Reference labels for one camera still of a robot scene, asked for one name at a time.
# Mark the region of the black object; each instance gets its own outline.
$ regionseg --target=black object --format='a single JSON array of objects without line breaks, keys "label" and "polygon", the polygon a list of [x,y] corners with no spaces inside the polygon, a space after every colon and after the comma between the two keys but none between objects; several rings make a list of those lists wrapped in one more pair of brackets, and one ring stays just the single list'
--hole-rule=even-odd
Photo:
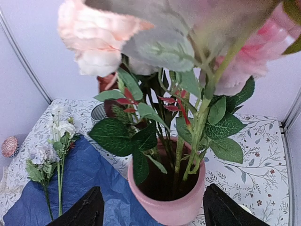
[{"label": "black object", "polygon": [[241,208],[215,184],[207,187],[203,204],[206,226],[269,226]]},{"label": "black object", "polygon": [[103,226],[103,212],[103,196],[95,186],[48,226]]}]

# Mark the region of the table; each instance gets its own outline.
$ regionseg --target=table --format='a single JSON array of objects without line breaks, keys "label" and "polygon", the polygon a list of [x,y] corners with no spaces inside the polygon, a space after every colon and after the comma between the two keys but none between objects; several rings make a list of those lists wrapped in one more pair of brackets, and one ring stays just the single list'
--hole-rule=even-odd
[{"label": "table", "polygon": [[[28,183],[25,170],[26,159],[31,148],[47,144],[50,138],[47,123],[53,105],[67,108],[65,118],[74,117],[78,132],[82,133],[100,154],[124,177],[130,157],[117,157],[99,148],[87,136],[92,128],[91,111],[99,102],[57,99],[43,113],[28,137],[20,147],[20,152],[5,168],[0,182],[0,223],[3,216],[20,198]],[[233,164],[218,160],[209,151],[205,157],[206,186],[215,183],[233,200],[245,205],[251,212],[271,226],[287,226],[289,222],[289,191],[285,152],[278,120],[274,117],[242,115],[237,117],[247,126],[232,138],[243,149],[244,163]],[[172,134],[176,135],[174,126]],[[199,214],[190,226],[204,226],[204,215]]]}]

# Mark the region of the pot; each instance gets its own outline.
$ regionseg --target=pot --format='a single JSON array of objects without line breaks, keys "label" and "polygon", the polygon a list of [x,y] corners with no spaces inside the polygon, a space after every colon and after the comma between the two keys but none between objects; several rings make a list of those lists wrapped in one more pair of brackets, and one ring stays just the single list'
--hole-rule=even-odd
[{"label": "pot", "polygon": [[[191,146],[185,143],[186,148],[191,150]],[[203,195],[205,192],[205,163],[200,163],[199,174],[195,186],[182,198],[174,201],[158,201],[146,196],[135,184],[133,176],[133,162],[128,167],[128,182],[132,192],[145,210],[159,223],[166,226],[182,226],[193,221],[199,214],[203,205]]]}]

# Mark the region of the blue tissue paper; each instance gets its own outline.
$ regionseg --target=blue tissue paper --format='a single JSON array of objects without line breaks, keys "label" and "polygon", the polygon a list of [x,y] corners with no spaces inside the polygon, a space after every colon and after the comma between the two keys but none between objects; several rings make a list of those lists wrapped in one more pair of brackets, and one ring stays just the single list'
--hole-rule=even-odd
[{"label": "blue tissue paper", "polygon": [[[81,136],[65,160],[63,212],[87,191],[100,186],[104,208],[104,226],[160,226],[141,206],[124,179],[95,148]],[[58,217],[57,173],[50,181],[49,199],[53,217]],[[42,186],[30,181],[21,198],[4,216],[6,226],[43,226],[50,216]]]}]

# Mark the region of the soil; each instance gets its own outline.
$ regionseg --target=soil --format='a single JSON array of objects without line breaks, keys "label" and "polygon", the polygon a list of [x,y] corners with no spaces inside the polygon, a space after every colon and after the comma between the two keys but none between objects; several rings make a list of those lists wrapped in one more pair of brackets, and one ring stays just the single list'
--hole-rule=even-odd
[{"label": "soil", "polygon": [[[175,150],[176,143],[173,143],[172,146]],[[190,153],[190,150],[184,148],[183,154],[187,153]],[[146,180],[141,183],[138,188],[146,196],[157,201],[173,201],[184,197],[194,188],[195,184],[197,183],[199,170],[196,174],[188,176],[188,180],[186,181],[185,186],[183,186],[183,189],[180,191],[178,190],[176,196],[173,197],[174,171],[170,166],[165,150],[160,151],[160,156],[161,163],[167,170],[167,174],[163,174],[158,167],[148,159],[150,173]],[[179,181],[181,181],[183,178],[187,164],[188,160],[181,161]]]}]

